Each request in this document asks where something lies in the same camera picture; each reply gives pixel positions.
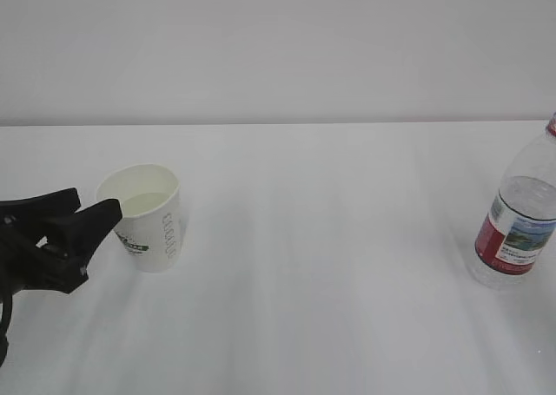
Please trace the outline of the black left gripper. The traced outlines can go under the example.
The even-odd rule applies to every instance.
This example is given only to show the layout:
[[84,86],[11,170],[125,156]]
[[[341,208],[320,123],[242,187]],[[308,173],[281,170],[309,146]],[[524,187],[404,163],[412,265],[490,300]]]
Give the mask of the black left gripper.
[[[76,188],[1,201],[1,294],[20,291],[73,293],[89,276],[95,251],[122,219],[118,199],[76,212]],[[47,241],[43,224],[47,221]]]

